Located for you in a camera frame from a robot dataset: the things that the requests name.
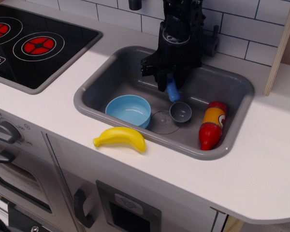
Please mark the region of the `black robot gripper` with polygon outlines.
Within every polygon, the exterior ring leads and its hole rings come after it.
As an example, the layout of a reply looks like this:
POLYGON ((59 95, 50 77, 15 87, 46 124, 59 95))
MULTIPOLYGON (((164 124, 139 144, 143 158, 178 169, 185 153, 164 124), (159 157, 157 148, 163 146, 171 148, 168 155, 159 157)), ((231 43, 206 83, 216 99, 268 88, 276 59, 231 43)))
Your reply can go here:
POLYGON ((173 73, 176 87, 180 89, 190 69, 200 67, 202 56, 208 55, 208 36, 203 26, 203 21, 162 21, 157 50, 141 60, 142 76, 153 75, 158 90, 164 92, 168 74, 173 73))

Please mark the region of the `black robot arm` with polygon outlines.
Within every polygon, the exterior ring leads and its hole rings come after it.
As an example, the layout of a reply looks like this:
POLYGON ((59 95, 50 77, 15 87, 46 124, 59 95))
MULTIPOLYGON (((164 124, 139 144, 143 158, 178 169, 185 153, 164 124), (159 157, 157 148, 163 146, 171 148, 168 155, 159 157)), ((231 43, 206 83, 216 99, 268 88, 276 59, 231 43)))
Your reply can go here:
POLYGON ((203 21, 201 0, 164 0, 165 19, 160 23, 157 50, 141 60, 141 75, 154 76, 158 90, 164 92, 172 74, 181 88, 181 73, 202 65, 203 21))

